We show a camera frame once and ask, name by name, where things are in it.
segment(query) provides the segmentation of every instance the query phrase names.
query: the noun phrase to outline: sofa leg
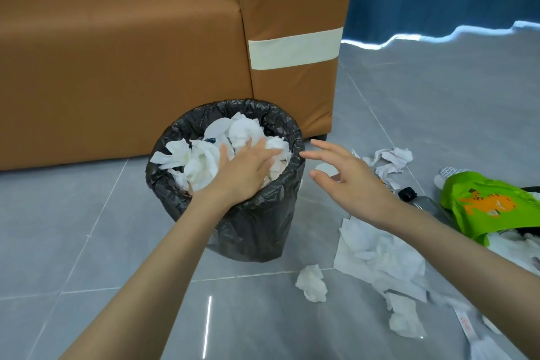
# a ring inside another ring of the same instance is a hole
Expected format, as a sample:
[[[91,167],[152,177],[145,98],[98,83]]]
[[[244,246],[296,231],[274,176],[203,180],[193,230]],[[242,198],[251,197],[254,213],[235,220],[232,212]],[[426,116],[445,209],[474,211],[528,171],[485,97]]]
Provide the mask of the sofa leg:
[[[313,138],[314,140],[326,141],[326,138],[328,138],[328,134],[315,135],[314,137],[311,137],[311,138]]]

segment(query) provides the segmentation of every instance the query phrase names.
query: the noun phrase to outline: green plastic bag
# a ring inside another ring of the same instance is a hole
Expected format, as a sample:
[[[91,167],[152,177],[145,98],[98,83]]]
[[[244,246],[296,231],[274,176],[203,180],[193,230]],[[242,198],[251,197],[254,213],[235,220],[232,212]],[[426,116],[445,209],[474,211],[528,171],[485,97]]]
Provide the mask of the green plastic bag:
[[[441,194],[461,232],[488,246],[486,234],[504,229],[540,227],[540,202],[523,189],[478,172],[449,177]]]

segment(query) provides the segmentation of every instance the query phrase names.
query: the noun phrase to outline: hand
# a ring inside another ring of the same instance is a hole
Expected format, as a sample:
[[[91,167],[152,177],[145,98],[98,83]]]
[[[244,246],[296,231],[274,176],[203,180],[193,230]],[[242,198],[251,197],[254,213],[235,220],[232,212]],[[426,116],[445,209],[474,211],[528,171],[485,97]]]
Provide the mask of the hand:
[[[229,161],[227,148],[222,144],[219,148],[219,171],[212,182],[204,189],[195,193],[194,197],[205,197],[223,200],[227,209],[251,198],[261,189],[262,181],[270,172],[274,163],[274,155],[280,149],[265,149],[266,139],[262,138],[256,145],[251,146],[248,140],[234,158]]]
[[[309,176],[345,211],[375,227],[385,229],[396,210],[405,206],[373,173],[371,168],[343,148],[318,139],[311,143],[322,151],[303,151],[305,159],[319,159],[340,172],[341,182],[311,170]]]

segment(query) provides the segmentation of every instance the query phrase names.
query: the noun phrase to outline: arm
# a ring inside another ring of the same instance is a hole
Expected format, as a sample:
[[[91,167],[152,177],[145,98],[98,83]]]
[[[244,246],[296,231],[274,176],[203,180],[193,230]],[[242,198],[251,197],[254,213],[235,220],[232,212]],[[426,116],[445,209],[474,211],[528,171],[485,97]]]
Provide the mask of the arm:
[[[233,205],[261,187],[280,150],[262,139],[229,162],[220,149],[219,172],[111,302],[61,360],[158,359],[214,227]]]
[[[512,343],[530,358],[540,350],[540,277],[396,198],[361,159],[345,148],[312,141],[322,149],[303,152],[341,173],[341,183],[321,171],[310,176],[351,215],[414,247]]]

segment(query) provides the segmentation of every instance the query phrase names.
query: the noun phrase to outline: sofa cushion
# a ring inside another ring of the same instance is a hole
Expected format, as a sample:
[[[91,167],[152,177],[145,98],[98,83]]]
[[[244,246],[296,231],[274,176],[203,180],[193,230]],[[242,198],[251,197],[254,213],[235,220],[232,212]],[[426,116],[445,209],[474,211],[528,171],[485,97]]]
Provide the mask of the sofa cushion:
[[[238,0],[0,0],[0,74],[0,170],[148,154],[252,97]]]

